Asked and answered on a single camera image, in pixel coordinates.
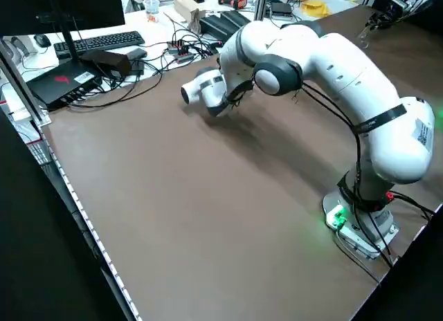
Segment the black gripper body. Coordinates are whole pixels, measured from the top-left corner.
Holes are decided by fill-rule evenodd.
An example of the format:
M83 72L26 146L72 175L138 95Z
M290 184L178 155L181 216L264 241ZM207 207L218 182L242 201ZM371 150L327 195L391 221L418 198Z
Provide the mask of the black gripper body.
M393 10L383 12L379 15L379 26L391 26L397 20L397 13Z

